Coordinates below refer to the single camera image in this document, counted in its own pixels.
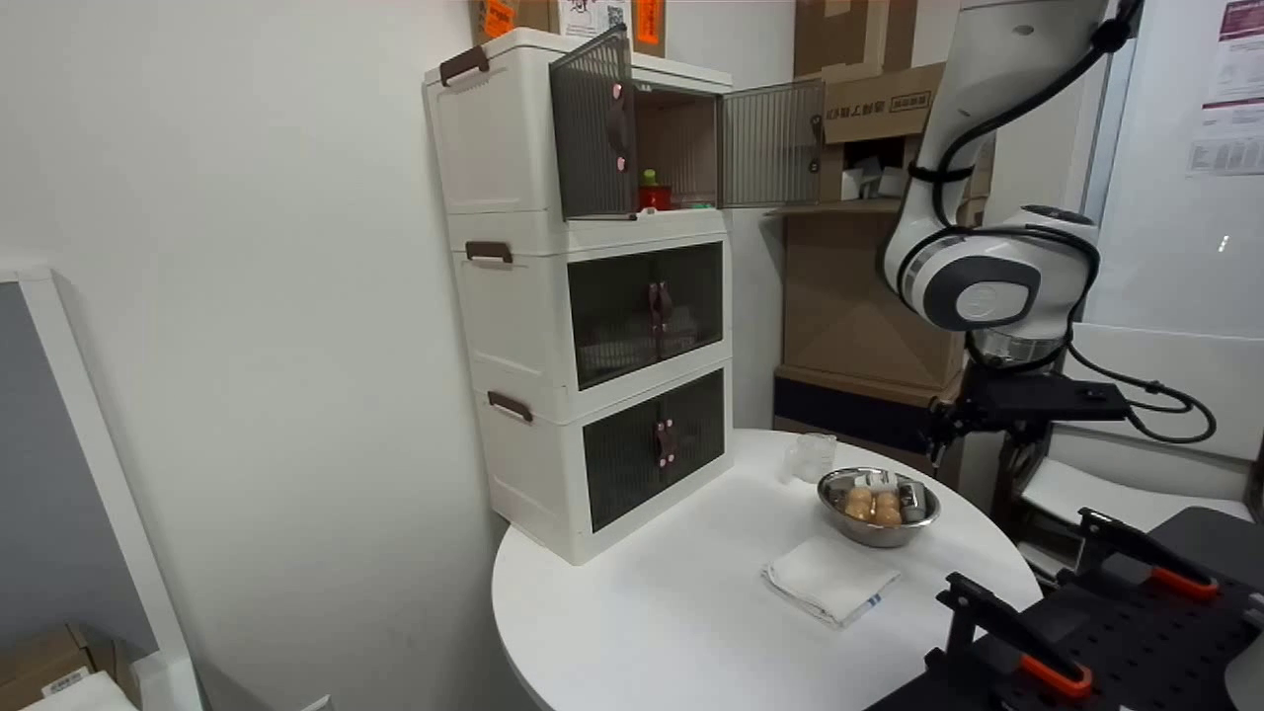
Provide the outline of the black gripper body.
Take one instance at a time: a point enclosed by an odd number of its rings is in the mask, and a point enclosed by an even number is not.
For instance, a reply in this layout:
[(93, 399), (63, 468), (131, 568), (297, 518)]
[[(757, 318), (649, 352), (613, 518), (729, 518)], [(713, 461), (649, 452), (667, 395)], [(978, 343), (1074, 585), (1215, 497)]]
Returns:
[(975, 432), (1021, 433), (1062, 420), (1116, 424), (1124, 416), (1130, 403), (1115, 383), (966, 372), (958, 395), (930, 410), (930, 443), (951, 447)]

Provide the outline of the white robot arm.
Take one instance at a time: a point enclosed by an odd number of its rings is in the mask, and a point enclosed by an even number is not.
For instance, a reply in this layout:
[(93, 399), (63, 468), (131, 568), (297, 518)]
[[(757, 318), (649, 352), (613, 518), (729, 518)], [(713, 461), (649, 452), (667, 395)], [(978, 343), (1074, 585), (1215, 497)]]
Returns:
[(962, 347), (945, 440), (1120, 424), (1124, 395), (1062, 372), (1102, 254), (1095, 219), (1003, 186), (1003, 135), (1120, 52), (1146, 0), (958, 0), (880, 275)]

